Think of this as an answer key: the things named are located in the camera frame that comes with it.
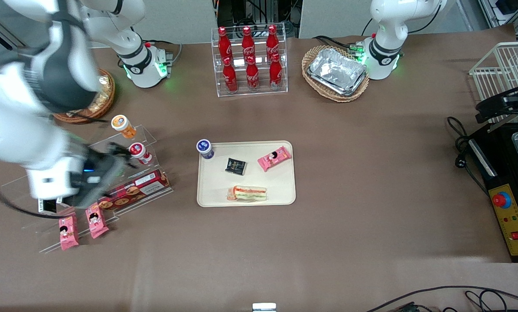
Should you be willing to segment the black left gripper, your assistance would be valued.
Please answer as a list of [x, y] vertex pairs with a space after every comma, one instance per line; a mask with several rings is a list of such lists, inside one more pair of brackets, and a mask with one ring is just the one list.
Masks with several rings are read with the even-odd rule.
[[479, 112], [475, 118], [477, 123], [487, 122], [500, 115], [518, 115], [518, 87], [493, 95], [476, 105]]

